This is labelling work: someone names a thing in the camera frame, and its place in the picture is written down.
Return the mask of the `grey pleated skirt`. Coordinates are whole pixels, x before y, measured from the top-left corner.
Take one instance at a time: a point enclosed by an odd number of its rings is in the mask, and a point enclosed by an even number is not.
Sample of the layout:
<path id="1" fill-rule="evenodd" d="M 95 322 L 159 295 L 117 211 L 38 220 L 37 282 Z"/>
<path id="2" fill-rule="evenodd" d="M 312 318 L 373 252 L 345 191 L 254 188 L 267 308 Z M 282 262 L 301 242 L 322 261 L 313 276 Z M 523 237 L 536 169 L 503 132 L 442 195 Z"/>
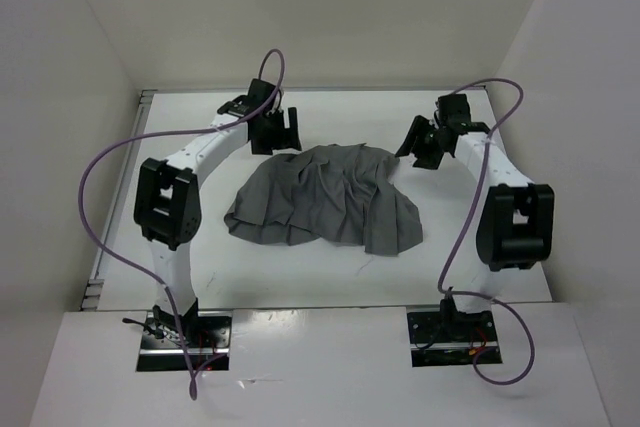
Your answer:
<path id="1" fill-rule="evenodd" d="M 365 144 L 275 155 L 238 190 L 225 225 L 259 245 L 324 239 L 397 256 L 424 238 L 418 207 L 391 181 L 399 165 L 391 152 Z"/>

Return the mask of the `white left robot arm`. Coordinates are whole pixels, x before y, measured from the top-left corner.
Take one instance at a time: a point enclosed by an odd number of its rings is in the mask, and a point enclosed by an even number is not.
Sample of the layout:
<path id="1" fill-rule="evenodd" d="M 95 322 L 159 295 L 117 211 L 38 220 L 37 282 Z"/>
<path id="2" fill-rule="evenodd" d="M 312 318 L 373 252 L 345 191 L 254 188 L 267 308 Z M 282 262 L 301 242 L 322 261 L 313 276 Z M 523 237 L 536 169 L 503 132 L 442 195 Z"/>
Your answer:
<path id="1" fill-rule="evenodd" d="M 200 188 L 236 150 L 249 144 L 256 155 L 301 148 L 297 110 L 280 107 L 283 92 L 263 110 L 263 99 L 241 95 L 226 102 L 213 121 L 177 152 L 148 158 L 140 166 L 134 222 L 152 255 L 158 286 L 153 315 L 176 346 L 192 344 L 203 331 L 191 277 L 191 241 L 202 224 Z"/>

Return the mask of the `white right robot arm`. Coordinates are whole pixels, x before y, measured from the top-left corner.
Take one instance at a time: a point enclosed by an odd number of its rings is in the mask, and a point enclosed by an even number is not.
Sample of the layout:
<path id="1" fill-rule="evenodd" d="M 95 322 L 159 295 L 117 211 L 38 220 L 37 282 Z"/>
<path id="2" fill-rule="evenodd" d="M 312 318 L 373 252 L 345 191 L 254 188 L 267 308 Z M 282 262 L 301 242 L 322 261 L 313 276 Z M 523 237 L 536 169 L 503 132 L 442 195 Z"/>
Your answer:
<path id="1" fill-rule="evenodd" d="M 480 215 L 476 252 L 488 271 L 529 270 L 550 255 L 555 194 L 549 185 L 536 184 L 522 174 L 482 122 L 446 124 L 418 115 L 396 152 L 398 157 L 413 155 L 414 166 L 428 170 L 436 170 L 446 154 L 464 165 L 476 181 L 468 214 L 437 283 L 443 294 L 439 331 L 450 340 L 459 340 L 481 316 L 456 305 L 457 291 L 444 282 L 475 215 Z"/>

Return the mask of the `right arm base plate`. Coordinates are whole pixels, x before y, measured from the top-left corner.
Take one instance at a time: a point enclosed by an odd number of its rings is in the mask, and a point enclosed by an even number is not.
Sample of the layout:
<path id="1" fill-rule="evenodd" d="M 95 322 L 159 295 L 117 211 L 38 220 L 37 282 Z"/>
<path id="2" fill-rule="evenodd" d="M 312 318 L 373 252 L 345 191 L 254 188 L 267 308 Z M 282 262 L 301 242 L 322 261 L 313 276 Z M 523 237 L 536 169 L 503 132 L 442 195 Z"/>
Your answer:
<path id="1" fill-rule="evenodd" d="M 406 313 L 413 368 L 501 364 L 498 336 L 489 310 L 445 324 L 435 307 Z"/>

